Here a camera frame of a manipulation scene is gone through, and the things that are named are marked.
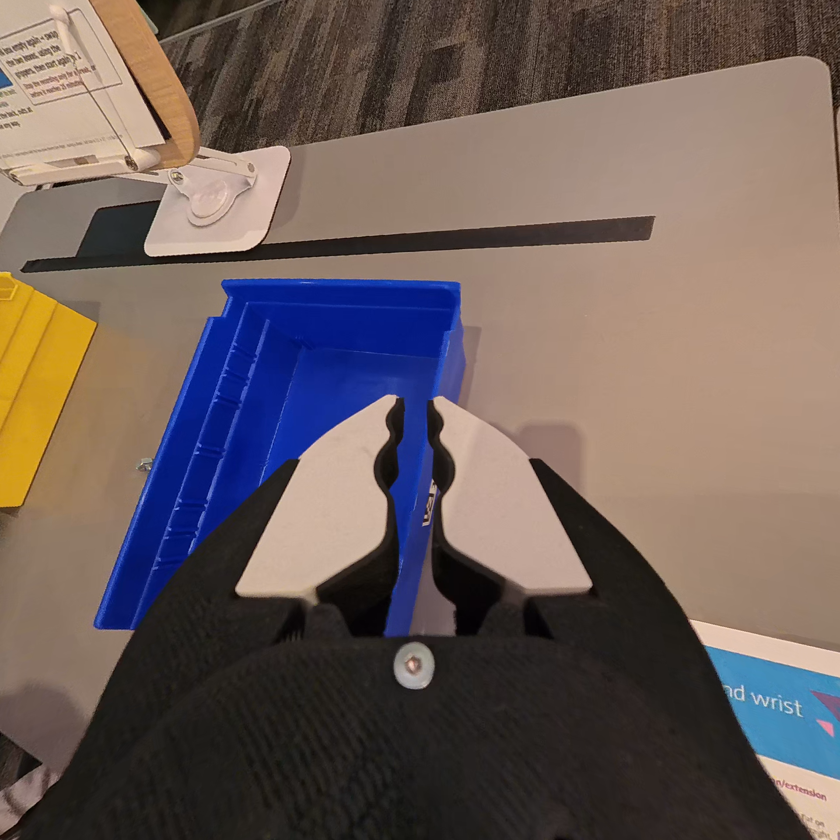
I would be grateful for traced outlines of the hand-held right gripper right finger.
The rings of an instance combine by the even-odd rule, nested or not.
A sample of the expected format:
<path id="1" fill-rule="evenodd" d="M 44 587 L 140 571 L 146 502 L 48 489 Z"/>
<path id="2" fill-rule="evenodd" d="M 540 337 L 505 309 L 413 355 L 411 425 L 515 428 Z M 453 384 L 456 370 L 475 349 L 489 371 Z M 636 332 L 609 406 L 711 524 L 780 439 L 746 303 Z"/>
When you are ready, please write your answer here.
<path id="1" fill-rule="evenodd" d="M 592 588 L 530 458 L 436 396 L 427 406 L 437 508 L 434 578 L 445 597 L 579 595 Z"/>

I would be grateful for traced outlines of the printed reference sheet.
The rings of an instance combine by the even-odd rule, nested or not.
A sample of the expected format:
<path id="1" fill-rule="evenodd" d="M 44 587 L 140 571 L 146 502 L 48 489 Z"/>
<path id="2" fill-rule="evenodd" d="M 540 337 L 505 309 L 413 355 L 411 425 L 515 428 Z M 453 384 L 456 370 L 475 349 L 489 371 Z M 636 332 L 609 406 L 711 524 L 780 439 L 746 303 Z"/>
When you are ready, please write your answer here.
<path id="1" fill-rule="evenodd" d="M 839 838 L 839 653 L 692 626 L 739 724 L 813 838 Z"/>

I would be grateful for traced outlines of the blue plastic bin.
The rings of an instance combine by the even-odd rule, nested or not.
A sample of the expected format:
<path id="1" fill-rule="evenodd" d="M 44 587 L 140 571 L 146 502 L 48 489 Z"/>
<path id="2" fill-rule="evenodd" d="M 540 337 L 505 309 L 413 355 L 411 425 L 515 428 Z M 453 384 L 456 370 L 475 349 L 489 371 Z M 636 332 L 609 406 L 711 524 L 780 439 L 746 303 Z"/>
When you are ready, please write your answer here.
<path id="1" fill-rule="evenodd" d="M 404 400 L 392 488 L 400 573 L 385 625 L 408 635 L 433 509 L 427 402 L 466 369 L 455 282 L 228 279 L 164 428 L 93 626 L 132 631 L 210 531 L 268 476 L 376 399 Z"/>

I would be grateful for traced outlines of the wooden document board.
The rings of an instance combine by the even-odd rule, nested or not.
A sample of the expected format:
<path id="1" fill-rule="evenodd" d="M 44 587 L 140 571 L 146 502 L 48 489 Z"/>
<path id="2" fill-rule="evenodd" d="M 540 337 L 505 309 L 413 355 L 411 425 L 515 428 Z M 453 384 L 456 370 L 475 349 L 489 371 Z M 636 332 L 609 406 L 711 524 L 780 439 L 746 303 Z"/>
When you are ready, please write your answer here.
<path id="1" fill-rule="evenodd" d="M 6 171 L 2 176 L 19 186 L 78 182 L 115 175 L 141 175 L 190 163 L 201 145 L 193 105 L 165 55 L 138 2 L 90 2 L 164 134 L 163 144 L 128 153 L 124 159 L 92 157 L 37 164 Z"/>

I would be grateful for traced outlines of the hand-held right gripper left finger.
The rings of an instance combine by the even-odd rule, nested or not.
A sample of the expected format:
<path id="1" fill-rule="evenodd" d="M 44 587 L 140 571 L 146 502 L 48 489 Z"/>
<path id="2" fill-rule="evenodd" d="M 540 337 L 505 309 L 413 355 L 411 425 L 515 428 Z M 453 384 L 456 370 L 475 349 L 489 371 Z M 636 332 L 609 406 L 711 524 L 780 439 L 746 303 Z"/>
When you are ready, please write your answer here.
<path id="1" fill-rule="evenodd" d="M 330 584 L 385 546 L 394 479 L 378 477 L 402 437 L 404 401 L 385 395 L 300 456 L 241 574 L 243 598 L 325 602 Z"/>

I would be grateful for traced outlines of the yellow plastic bin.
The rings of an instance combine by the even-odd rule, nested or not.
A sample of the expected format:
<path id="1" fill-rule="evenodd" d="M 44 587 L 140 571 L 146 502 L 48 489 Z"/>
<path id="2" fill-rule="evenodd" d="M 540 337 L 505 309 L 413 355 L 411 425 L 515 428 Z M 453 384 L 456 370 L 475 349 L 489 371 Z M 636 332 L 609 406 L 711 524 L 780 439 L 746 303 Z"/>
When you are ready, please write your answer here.
<path id="1" fill-rule="evenodd" d="M 25 503 L 96 328 L 1 274 L 1 508 Z"/>

